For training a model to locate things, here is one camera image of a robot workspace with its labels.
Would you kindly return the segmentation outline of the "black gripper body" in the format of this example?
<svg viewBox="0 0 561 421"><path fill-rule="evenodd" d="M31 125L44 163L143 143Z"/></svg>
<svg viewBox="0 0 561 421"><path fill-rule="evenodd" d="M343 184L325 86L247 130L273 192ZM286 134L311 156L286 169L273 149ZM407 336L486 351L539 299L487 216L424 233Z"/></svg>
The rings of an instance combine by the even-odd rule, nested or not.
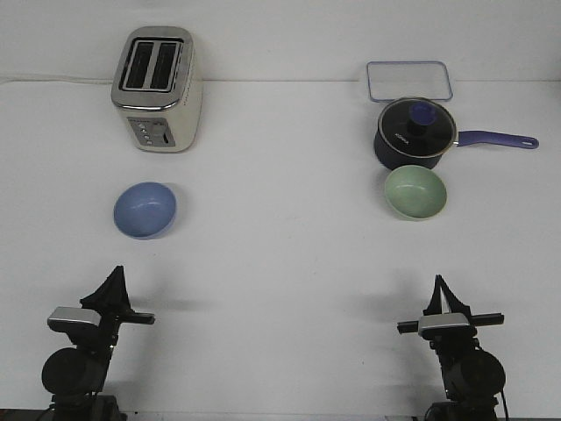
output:
<svg viewBox="0 0 561 421"><path fill-rule="evenodd" d="M122 324L153 325L154 322L154 314L135 310L112 311L104 314L94 339L94 348L103 350L114 347L118 342L119 329Z"/></svg>
<svg viewBox="0 0 561 421"><path fill-rule="evenodd" d="M486 313L468 317L460 312L447 312L420 316L417 320L403 321L397 324L400 334L416 333L430 344L433 350L439 350L443 344L456 338L460 342L470 341L477 335L477 328L489 325L502 325L502 313Z"/></svg>

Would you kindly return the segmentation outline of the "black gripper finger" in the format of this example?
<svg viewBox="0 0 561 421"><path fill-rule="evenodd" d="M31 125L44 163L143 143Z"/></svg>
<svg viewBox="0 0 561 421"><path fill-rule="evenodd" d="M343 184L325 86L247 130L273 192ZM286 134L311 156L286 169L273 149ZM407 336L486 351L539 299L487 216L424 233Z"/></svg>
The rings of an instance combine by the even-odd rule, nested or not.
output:
<svg viewBox="0 0 561 421"><path fill-rule="evenodd" d="M102 310L124 302L124 267L116 266L93 293L80 299L83 308Z"/></svg>
<svg viewBox="0 0 561 421"><path fill-rule="evenodd" d="M423 311L424 316L440 315L442 313L442 281L441 275L435 276L435 283L428 307Z"/></svg>
<svg viewBox="0 0 561 421"><path fill-rule="evenodd" d="M119 288L120 288L120 312L121 313L130 313L132 312L130 298L126 289L126 282L125 282L125 275L124 269L119 269Z"/></svg>
<svg viewBox="0 0 561 421"><path fill-rule="evenodd" d="M466 317L472 315L469 305L462 303L451 291L444 278L440 277L440 288L442 292L442 301L446 302L448 309L453 313L461 313Z"/></svg>

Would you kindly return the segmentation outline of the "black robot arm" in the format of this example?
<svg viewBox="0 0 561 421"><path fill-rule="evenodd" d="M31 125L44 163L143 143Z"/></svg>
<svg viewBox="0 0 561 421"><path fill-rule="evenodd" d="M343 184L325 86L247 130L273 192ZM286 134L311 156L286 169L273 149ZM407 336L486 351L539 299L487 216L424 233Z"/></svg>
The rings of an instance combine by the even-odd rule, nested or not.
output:
<svg viewBox="0 0 561 421"><path fill-rule="evenodd" d="M434 402L425 420L495 420L497 397L504 396L506 372L500 361L485 351L477 338L482 326L501 325L504 315L474 315L441 275L423 314L397 324L400 334L416 333L429 343L439 361L446 400Z"/></svg>
<svg viewBox="0 0 561 421"><path fill-rule="evenodd" d="M78 307L58 306L47 318L53 332L72 343L46 360L41 381L52 394L53 420L126 420L103 387L123 324L152 325L152 313L136 312L126 289L124 268L115 267Z"/></svg>

